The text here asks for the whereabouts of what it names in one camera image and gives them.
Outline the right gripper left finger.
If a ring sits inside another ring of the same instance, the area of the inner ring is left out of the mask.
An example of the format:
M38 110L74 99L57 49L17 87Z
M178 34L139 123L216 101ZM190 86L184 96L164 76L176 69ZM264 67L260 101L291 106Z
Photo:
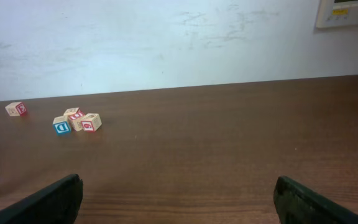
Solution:
M83 199L83 181L70 174L0 210L0 224L73 224Z

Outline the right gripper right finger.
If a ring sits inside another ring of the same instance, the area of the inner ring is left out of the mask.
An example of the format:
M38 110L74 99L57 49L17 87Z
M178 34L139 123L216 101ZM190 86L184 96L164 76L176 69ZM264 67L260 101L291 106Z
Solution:
M277 179L273 202L281 224L358 224L358 214L287 176Z

